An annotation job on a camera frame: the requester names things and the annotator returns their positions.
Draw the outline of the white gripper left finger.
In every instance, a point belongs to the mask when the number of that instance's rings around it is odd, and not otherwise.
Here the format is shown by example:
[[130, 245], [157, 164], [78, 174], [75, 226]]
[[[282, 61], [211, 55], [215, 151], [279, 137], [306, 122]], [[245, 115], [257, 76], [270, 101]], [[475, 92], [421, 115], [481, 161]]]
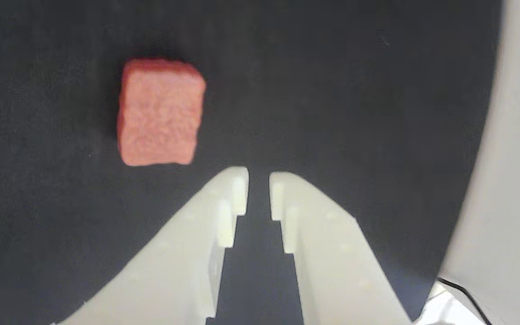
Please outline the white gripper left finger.
[[64, 325], [204, 325], [217, 312], [225, 249], [247, 212], [248, 169], [213, 177]]

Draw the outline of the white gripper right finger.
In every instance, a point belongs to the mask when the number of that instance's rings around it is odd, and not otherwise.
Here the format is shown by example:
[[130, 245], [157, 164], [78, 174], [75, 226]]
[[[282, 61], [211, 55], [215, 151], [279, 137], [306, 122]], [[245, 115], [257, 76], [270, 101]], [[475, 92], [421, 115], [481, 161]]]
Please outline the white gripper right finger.
[[293, 255], [306, 325], [410, 325], [356, 219], [290, 172], [269, 176], [272, 219]]

